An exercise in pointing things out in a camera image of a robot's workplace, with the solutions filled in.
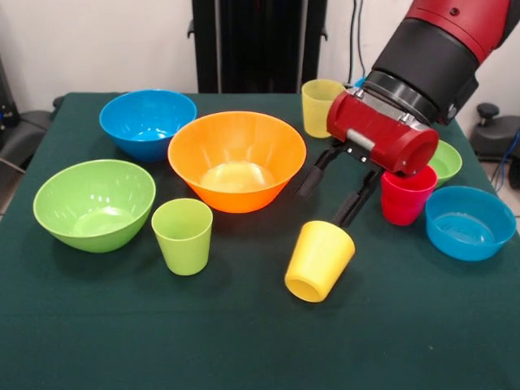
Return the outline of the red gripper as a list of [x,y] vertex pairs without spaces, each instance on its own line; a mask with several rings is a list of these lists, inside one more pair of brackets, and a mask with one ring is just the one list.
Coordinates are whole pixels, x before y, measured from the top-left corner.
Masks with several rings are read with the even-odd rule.
[[[349,89],[334,99],[327,114],[327,131],[339,141],[361,147],[385,171],[405,176],[415,175],[426,167],[439,142],[434,129],[363,89]],[[322,152],[298,188],[298,196],[312,194],[327,166],[340,152],[339,146]],[[380,177],[380,169],[369,171],[360,189],[345,198],[331,223],[348,227],[374,193]]]

